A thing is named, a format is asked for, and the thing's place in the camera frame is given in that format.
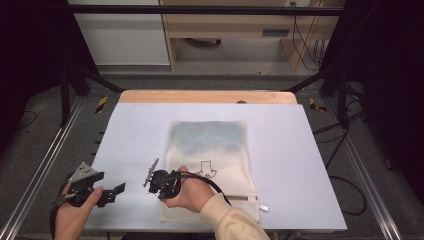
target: white table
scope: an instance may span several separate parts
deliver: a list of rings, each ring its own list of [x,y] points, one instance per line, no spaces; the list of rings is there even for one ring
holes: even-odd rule
[[[142,184],[155,158],[165,169],[172,121],[247,122],[250,168],[266,230],[332,232],[347,229],[301,105],[138,103],[120,101],[92,167],[105,189],[126,182],[116,202],[95,208],[87,230],[210,232],[207,224],[161,223],[159,204]]]

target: black and yellow tape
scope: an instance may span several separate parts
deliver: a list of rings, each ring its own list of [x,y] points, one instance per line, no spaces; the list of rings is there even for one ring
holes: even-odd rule
[[[101,113],[102,112],[103,107],[106,104],[106,101],[107,101],[107,97],[100,98],[100,101],[99,101],[99,104],[97,104],[97,108],[96,108],[95,113]]]
[[[326,107],[318,107],[315,104],[315,100],[313,98],[309,98],[309,107],[311,109],[315,109],[315,110],[318,110],[320,112],[327,112],[327,108]]]

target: folded cloth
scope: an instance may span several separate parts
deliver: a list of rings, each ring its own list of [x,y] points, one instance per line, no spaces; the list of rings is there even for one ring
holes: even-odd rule
[[[228,196],[232,206],[259,221],[259,200],[250,174],[244,122],[172,122],[166,170],[177,170],[182,165],[210,178]],[[203,222],[198,214],[165,204],[161,205],[159,220]]]

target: beige sleeve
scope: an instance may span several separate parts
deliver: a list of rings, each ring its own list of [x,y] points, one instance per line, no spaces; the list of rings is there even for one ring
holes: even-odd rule
[[[243,210],[228,205],[222,193],[209,199],[199,216],[213,227],[217,240],[269,240],[261,226]]]

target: wooden desk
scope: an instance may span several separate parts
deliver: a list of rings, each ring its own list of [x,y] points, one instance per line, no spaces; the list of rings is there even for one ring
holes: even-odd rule
[[[239,100],[250,104],[232,104]],[[212,231],[206,223],[160,222],[163,203],[142,187],[155,158],[156,169],[165,169],[173,121],[246,123],[252,179],[260,203],[269,207],[260,211],[265,230],[346,229],[303,106],[292,93],[129,90],[115,107],[92,165],[105,172],[105,188],[126,182],[126,190],[115,203],[93,209],[87,230]]]
[[[161,5],[284,7],[287,6],[286,1],[160,0],[159,2]],[[308,7],[343,7],[344,3],[345,0],[311,0]],[[291,69],[297,70],[301,64],[300,57],[309,58],[305,53],[306,46],[310,46],[311,40],[329,40],[338,21],[338,17],[335,16],[298,16],[296,18],[298,30],[306,42],[305,46],[296,30],[294,44],[300,53],[299,56],[293,44],[293,16],[164,14],[162,19],[172,69],[175,69],[180,38],[280,38]],[[266,36],[264,30],[282,30],[287,31],[288,34]]]

